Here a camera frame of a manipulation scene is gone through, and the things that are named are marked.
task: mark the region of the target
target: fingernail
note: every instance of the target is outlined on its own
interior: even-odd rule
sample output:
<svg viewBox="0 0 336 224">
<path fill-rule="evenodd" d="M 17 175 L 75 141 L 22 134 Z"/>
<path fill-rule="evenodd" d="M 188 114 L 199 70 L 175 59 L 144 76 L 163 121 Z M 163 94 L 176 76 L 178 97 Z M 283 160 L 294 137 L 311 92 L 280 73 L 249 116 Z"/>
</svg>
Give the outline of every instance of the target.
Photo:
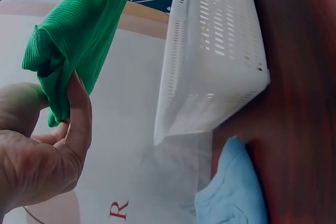
<svg viewBox="0 0 336 224">
<path fill-rule="evenodd" d="M 79 81 L 82 84 L 82 86 L 85 88 L 85 85 L 84 85 L 84 82 L 83 82 L 82 78 L 79 78 Z"/>
</svg>

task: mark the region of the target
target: white plastic basket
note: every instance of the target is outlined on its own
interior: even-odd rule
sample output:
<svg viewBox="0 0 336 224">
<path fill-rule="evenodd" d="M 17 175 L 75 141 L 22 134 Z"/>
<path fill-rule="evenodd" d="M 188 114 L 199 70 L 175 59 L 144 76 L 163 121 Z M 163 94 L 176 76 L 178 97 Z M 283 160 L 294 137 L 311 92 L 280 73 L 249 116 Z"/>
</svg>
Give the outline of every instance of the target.
<svg viewBox="0 0 336 224">
<path fill-rule="evenodd" d="M 213 130 L 268 83 L 253 0 L 173 0 L 154 143 Z"/>
</svg>

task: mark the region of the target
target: light blue cloth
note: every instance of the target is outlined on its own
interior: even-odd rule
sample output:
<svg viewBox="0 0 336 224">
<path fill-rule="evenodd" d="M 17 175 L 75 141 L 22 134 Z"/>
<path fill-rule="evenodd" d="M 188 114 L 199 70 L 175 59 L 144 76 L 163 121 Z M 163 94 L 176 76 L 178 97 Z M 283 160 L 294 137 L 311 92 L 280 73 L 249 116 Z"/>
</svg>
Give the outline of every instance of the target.
<svg viewBox="0 0 336 224">
<path fill-rule="evenodd" d="M 217 174 L 196 194 L 197 224 L 267 224 L 263 194 L 245 146 L 231 137 Z"/>
</svg>

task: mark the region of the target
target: wooden surface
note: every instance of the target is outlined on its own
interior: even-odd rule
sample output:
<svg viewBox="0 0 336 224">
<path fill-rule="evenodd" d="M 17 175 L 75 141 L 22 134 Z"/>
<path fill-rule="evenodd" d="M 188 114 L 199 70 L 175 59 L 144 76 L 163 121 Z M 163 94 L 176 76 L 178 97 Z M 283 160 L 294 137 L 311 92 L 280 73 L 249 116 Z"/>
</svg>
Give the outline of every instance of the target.
<svg viewBox="0 0 336 224">
<path fill-rule="evenodd" d="M 270 87 L 215 131 L 250 150 L 270 223 L 336 223 L 336 0 L 255 0 Z"/>
</svg>

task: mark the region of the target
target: finger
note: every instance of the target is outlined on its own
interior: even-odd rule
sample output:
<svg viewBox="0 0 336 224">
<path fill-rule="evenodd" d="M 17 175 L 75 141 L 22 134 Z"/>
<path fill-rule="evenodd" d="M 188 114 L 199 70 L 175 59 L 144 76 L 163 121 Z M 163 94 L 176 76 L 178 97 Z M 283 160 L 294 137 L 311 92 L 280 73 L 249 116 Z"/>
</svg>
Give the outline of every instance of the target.
<svg viewBox="0 0 336 224">
<path fill-rule="evenodd" d="M 91 144 L 92 113 L 89 95 L 76 72 L 69 80 L 68 99 L 70 127 L 65 145 L 73 151 L 83 165 Z"/>
<path fill-rule="evenodd" d="M 50 134 L 32 135 L 30 138 L 43 144 L 55 145 L 65 138 L 69 129 L 69 123 L 61 122 Z"/>
</svg>

